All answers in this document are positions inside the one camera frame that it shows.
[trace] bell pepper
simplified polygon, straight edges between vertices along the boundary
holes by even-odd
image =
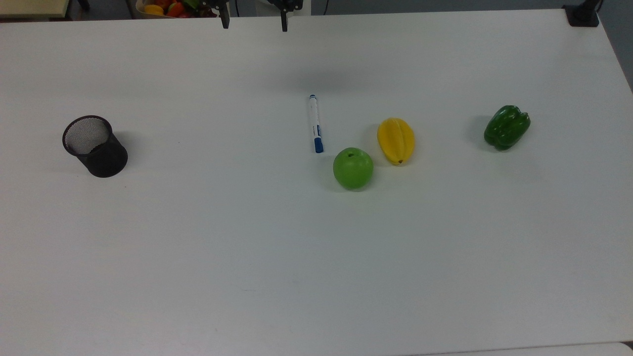
[[[200,5],[199,0],[182,0],[182,2],[190,7],[192,10],[196,10],[197,7]]]
[[[484,131],[484,139],[496,149],[504,151],[514,146],[528,127],[530,127],[528,114],[522,113],[514,105],[506,105],[499,109],[488,123]]]

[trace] fruit basket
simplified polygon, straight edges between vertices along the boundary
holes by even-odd
[[[143,18],[195,18],[219,15],[205,0],[136,0],[136,10]]]

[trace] apple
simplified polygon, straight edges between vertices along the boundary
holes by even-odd
[[[169,5],[172,4],[172,0],[154,0],[154,5],[158,5],[163,8],[163,11],[167,11]]]
[[[334,177],[345,189],[362,188],[373,174],[373,161],[367,152],[349,147],[334,159]]]

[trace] white table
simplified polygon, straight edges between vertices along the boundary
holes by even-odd
[[[633,96],[564,11],[0,24],[10,355],[408,355],[633,340]],[[307,98],[319,96],[325,152]],[[497,153],[489,117],[532,127]],[[109,179],[61,145],[107,118]],[[375,132],[407,120],[392,167]],[[362,192],[336,153],[374,158]]]
[[[519,348],[462,353],[444,353],[444,356],[631,356],[633,351],[621,343],[571,345],[557,347]]]

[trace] blue marker cap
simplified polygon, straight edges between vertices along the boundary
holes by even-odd
[[[315,151],[317,153],[323,152],[323,143],[321,143],[321,137],[315,137]]]

